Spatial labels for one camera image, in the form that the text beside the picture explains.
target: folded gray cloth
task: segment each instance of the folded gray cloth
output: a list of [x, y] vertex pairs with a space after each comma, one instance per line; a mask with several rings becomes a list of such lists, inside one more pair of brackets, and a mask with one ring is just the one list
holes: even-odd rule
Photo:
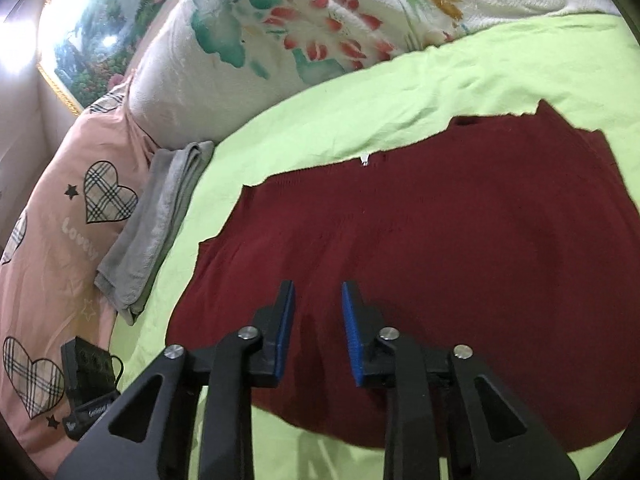
[[213, 149], [208, 140], [192, 142], [183, 150], [156, 152], [135, 211], [98, 265], [95, 285], [129, 325], [145, 308]]

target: gold picture frame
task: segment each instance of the gold picture frame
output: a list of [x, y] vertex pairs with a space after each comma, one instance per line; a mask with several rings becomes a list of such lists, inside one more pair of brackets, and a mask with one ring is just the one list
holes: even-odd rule
[[125, 76], [167, 0], [45, 0], [37, 67], [76, 116]]

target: pink pillowcase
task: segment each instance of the pink pillowcase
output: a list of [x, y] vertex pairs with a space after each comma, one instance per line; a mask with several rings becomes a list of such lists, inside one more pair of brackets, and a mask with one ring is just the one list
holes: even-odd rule
[[36, 184], [0, 260], [0, 412], [51, 477], [73, 449], [60, 345], [75, 336], [107, 348], [115, 312], [94, 287], [156, 147], [121, 86], [84, 111]]

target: white pillowcase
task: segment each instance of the white pillowcase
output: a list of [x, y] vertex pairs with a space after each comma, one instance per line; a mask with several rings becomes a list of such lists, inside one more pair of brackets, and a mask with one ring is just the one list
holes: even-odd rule
[[130, 109], [160, 146], [221, 141], [309, 86], [529, 16], [611, 0], [181, 0], [152, 41]]

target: plaid heart print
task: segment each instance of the plaid heart print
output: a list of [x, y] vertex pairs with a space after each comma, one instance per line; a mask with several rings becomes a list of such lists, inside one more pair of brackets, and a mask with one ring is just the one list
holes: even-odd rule
[[2, 361], [29, 418], [48, 412], [62, 400], [65, 381], [62, 371], [53, 361], [32, 361], [20, 342], [11, 336], [2, 345]]
[[120, 222], [138, 204], [136, 192], [118, 184], [118, 171], [108, 160], [99, 160], [84, 174], [86, 222]]
[[100, 97], [89, 106], [89, 113], [106, 114], [108, 112], [113, 112], [122, 104], [123, 101], [124, 94], [119, 94], [117, 92], [107, 92], [105, 95]]
[[20, 217], [18, 221], [15, 223], [14, 230], [11, 231], [11, 237], [9, 241], [6, 243], [6, 247], [4, 248], [4, 252], [2, 253], [2, 258], [0, 258], [0, 264], [8, 264], [11, 259], [14, 257], [14, 253], [22, 240], [24, 240], [24, 234], [27, 232], [27, 210], [23, 210], [20, 213]]

